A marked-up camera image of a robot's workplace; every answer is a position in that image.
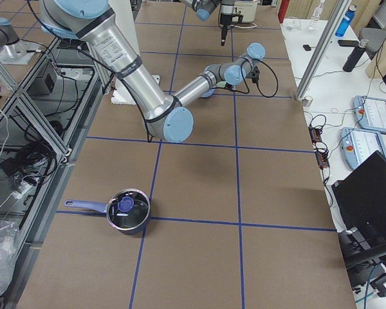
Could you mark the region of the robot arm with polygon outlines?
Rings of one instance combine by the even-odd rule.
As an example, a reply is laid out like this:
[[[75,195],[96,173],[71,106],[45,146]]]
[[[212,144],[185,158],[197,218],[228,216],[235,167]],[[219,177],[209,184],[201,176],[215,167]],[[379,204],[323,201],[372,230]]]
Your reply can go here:
[[[221,46],[225,45],[227,33],[232,25],[235,14],[235,1],[231,0],[181,0],[191,8],[201,21],[206,21],[216,8],[220,9],[218,25],[221,27]]]
[[[115,11],[108,1],[41,1],[40,10],[43,29],[60,38],[79,39],[95,49],[132,95],[146,130],[172,143],[185,141],[193,130],[188,104],[211,92],[220,82],[240,84],[266,54],[264,46],[254,42],[236,61],[209,65],[175,95],[168,95],[117,26]]]

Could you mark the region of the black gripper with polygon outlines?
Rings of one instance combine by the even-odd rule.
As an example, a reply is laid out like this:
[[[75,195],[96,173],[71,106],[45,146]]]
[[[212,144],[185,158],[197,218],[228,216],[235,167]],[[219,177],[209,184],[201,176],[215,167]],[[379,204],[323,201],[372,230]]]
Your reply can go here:
[[[222,9],[219,13],[219,26],[221,28],[221,46],[225,45],[228,28],[234,17],[233,9]]]

